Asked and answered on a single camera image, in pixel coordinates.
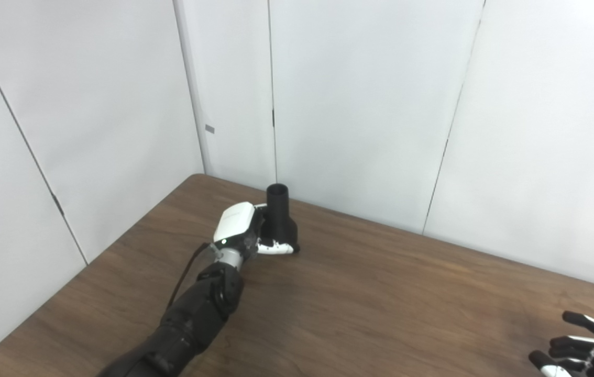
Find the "wooden table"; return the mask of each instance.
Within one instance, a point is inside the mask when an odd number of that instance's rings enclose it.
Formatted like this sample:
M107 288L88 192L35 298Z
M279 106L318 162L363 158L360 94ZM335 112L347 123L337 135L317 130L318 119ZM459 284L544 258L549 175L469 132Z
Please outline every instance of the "wooden table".
M240 201L264 194L187 179L0 343L0 377L92 377L144 340L192 251ZM529 351L585 334L562 311L594 317L594 284L291 206L302 252L244 266L239 310L183 375L539 376Z

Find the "wall seam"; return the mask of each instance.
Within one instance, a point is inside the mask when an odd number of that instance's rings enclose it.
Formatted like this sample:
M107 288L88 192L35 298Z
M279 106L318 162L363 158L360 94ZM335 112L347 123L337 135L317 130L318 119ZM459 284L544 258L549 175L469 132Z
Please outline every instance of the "wall seam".
M273 126L273 177L278 183L278 155L276 153L276 107L273 100L273 47L271 46L271 1L267 0L267 20L269 24L269 68L271 81L271 125Z
M202 131L206 126L202 120L199 106L199 94L196 89L196 81L194 79L194 73L192 67L189 64L188 56L191 55L188 46L188 36L186 35L186 23L185 20L180 17L181 10L179 0L173 0L173 16L175 17L175 28L178 32L178 40L180 41L180 53L183 56L183 67L185 68L185 75L188 82L188 91L190 92L190 105L192 106L192 114L194 115L194 129L197 132L197 140L199 141L199 153L202 157L202 166L204 168L204 174L209 174L211 169L208 166L208 148L206 147L205 131Z
M486 9L486 0L483 0L483 5L481 7L481 16L479 17L479 24L476 25L476 31L474 32L474 38L472 39L471 49L469 50L469 58L467 59L467 67L465 68L465 76L463 78L462 84L460 85L460 91L458 92L458 99L455 101L455 109L453 109L453 117L450 119L450 127L448 128L448 134L446 135L446 142L444 143L444 150L441 154L441 161L439 162L439 169L436 171L436 179L434 179L434 187L432 190L432 195L430 196L430 203L427 207L427 213L425 214L425 222L423 223L423 228L421 234L425 234L425 229L427 227L427 221L430 217L430 211L432 210L432 203L434 200L434 193L436 193L436 186L439 183L439 176L441 175L441 167L444 165L444 158L446 157L446 149L448 148L448 141L450 140L450 132L453 131L453 124L455 123L455 117L458 113L458 108L460 107L460 98L462 98L463 89L465 88L465 82L467 81L467 76L469 74L469 66L471 64L471 57L474 55L474 46L476 45L476 39L479 36L479 30L481 29L481 22L483 21L483 10Z
M67 216L64 214L64 210L62 209L62 206L60 206L59 200L57 200L57 196L55 196L55 193L53 192L52 187L50 186L50 182L48 182L48 179L46 179L46 175L43 173L43 169L41 168L41 165L39 164L38 160L36 159L36 155L34 154L34 151L32 150L31 145L29 145L29 141L27 141L27 137L25 136L24 131L22 131L22 127L20 126L20 123L17 121L17 117L15 117L13 108L10 107L8 98L4 94L1 86L0 86L0 95L2 96L2 100L10 113L10 117L13 118L13 122L15 123L15 126L17 127L17 129L20 133L20 136L22 136L22 140L24 141L25 145L27 146L27 150L29 151L29 154L31 155L31 159L34 161L34 164L36 165L36 169L39 170L39 174L41 174L41 178L43 179L43 182L45 182L46 187L48 188L48 192L50 193L50 196L52 196L52 200L55 203L55 206L58 208L60 215L62 215L62 219L64 219L64 224L67 226L67 229L69 230L69 234L71 234L71 238L74 240L74 243L76 244L76 248L78 249L79 254L81 255L81 258L83 259L83 262L85 262L86 265L89 265L89 262L81 249L81 245L79 244L79 241L76 239L73 229L71 228L71 225L69 224L69 220L67 220Z

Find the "cable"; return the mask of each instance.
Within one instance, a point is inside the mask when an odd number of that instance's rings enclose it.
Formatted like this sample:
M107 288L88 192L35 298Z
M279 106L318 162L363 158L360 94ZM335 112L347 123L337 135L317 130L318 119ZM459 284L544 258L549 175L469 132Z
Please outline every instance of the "cable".
M210 245L211 245L210 243L204 242L204 243L202 243L201 246L199 246L197 248L197 250L194 251L194 253L190 257L190 260L188 261L188 264L185 266L185 270L183 270L183 273L180 275L178 282L175 284L175 287L173 288L173 293L172 293L171 298L169 299L167 308L169 308L169 306L172 306L173 300L175 300L175 296L178 294L178 290L180 289L180 284L183 284L185 276L188 274L188 271L190 270L190 267L192 266L192 262L194 262L194 260L197 259L197 256L199 256L202 253L202 251L208 249L208 247Z

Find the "black robotic arm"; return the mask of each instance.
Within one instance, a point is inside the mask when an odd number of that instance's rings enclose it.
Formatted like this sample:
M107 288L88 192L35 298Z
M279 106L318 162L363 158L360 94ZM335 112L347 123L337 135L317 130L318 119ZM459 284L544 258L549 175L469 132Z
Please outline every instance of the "black robotic arm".
M177 377L194 356L206 350L239 305L244 291L239 274L242 264L257 253L299 251L297 225L290 219L288 188L283 184L269 186L266 205L244 202L225 210L213 243L205 243L194 255L206 248L214 251L215 262L170 303L146 341L117 358L97 377Z

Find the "humanoid robot hand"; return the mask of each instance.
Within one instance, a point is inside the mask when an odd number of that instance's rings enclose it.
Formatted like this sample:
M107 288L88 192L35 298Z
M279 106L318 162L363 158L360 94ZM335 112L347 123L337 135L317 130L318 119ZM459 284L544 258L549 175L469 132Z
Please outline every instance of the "humanoid robot hand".
M565 311L563 320L594 334L594 319L587 315ZM584 373L594 377L594 337L562 336L551 339L548 355L541 351L530 353L530 362L547 377L570 377Z

